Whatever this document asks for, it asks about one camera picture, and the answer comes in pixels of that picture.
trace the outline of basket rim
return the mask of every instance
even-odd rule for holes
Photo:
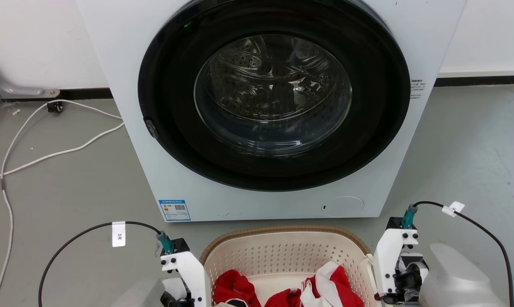
[[[206,260],[208,260],[211,252],[219,246],[221,243],[226,242],[231,239],[236,239],[238,237],[248,237],[251,235],[262,235],[265,233],[280,233],[280,232],[329,232],[335,233],[337,235],[342,235],[343,237],[347,237],[351,241],[353,241],[365,254],[370,254],[370,249],[365,245],[365,243],[359,239],[358,236],[353,233],[347,231],[346,229],[341,229],[340,227],[335,226],[320,226],[320,225],[292,225],[292,226],[269,226],[269,227],[259,227],[256,229],[245,229],[241,231],[229,232],[217,239],[214,239],[202,252],[202,256],[200,256],[200,263],[202,265],[206,264]]]

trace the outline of gray metal leg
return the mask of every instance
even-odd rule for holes
[[[60,90],[58,89],[14,85],[0,74],[0,96],[2,99],[54,98],[59,94]]]

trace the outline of red cloth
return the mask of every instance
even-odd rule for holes
[[[236,270],[228,270],[219,276],[213,292],[213,300],[216,303],[226,303],[232,298],[245,301],[249,307],[261,307],[253,284]]]
[[[315,276],[307,278],[304,284],[308,284],[308,282],[311,284],[315,299],[323,296],[332,307],[364,307],[363,301],[352,292],[344,268],[334,262],[329,262],[319,268]],[[313,305],[322,305],[322,303],[313,302]]]
[[[264,307],[300,307],[300,289],[287,289],[271,296]]]

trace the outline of black baseboard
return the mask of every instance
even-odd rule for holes
[[[514,84],[514,76],[483,76],[467,78],[438,78],[434,87],[445,86],[475,86],[475,85],[506,85]],[[61,90],[60,95],[54,99],[85,100],[85,99],[113,99],[113,94],[108,88],[103,89],[76,89]],[[3,99],[4,102],[16,101],[50,101],[52,98],[32,99]]]
[[[475,86],[475,85],[508,85],[514,84],[514,76],[482,76],[463,78],[437,78],[434,87]]]

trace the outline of white washing machine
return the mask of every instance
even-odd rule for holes
[[[378,216],[465,0],[78,5],[177,222]]]

